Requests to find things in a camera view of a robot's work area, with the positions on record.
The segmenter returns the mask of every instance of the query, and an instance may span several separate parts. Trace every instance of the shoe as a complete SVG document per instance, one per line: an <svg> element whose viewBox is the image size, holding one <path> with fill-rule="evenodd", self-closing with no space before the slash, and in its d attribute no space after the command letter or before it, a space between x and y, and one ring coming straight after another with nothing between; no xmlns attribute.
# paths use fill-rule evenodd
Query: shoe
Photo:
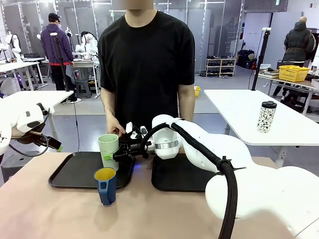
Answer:
<svg viewBox="0 0 319 239"><path fill-rule="evenodd" d="M81 102L82 100L80 98L78 98L76 101L70 101L70 104L75 104L75 103L79 103Z"/></svg>

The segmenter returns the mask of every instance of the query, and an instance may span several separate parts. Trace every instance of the black cap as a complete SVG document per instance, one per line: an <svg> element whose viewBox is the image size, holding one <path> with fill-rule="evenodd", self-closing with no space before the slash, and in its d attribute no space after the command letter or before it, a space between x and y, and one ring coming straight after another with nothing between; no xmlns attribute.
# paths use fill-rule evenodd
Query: black cap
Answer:
<svg viewBox="0 0 319 239"><path fill-rule="evenodd" d="M263 102L261 106L267 109L275 109L277 107L277 104L273 101L266 101Z"/></svg>
<svg viewBox="0 0 319 239"><path fill-rule="evenodd" d="M58 14L52 12L49 14L49 22L55 22L57 20L60 22L60 17L61 16L59 16Z"/></svg>

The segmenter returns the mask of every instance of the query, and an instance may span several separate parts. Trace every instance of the black t-shirt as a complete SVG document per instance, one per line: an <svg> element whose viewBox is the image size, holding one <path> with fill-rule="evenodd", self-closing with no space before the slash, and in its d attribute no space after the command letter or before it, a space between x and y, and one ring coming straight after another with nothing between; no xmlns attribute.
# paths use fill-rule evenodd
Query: black t-shirt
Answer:
<svg viewBox="0 0 319 239"><path fill-rule="evenodd" d="M194 84L194 37L182 21L158 11L146 26L122 16L99 43L101 86L115 94L115 117L152 128L161 114L178 117L178 85Z"/></svg>

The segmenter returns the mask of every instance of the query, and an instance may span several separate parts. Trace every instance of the gray stool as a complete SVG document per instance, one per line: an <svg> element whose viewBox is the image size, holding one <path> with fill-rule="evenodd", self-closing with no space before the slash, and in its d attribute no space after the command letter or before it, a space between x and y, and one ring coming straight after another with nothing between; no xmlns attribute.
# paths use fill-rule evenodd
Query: gray stool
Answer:
<svg viewBox="0 0 319 239"><path fill-rule="evenodd" d="M39 151L30 151L26 154L38 154ZM1 171L3 175L3 181L6 182L11 176L16 174L24 165L26 165L33 157L26 157L20 154L15 154L7 158L1 164Z"/></svg>
<svg viewBox="0 0 319 239"><path fill-rule="evenodd" d="M80 68L78 72L79 77L75 80L76 97L89 99L91 98L91 91L89 88L89 71L87 68Z"/></svg>

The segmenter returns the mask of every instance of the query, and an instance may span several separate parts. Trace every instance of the yellow box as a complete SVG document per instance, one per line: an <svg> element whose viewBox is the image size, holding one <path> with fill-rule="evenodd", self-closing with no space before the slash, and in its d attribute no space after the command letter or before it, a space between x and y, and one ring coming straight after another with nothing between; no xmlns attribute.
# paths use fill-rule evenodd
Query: yellow box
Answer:
<svg viewBox="0 0 319 239"><path fill-rule="evenodd" d="M280 66L279 79L291 82L304 81L310 68L299 66Z"/></svg>
<svg viewBox="0 0 319 239"><path fill-rule="evenodd" d="M200 87L194 86L194 90L195 90L195 97L199 97Z"/></svg>

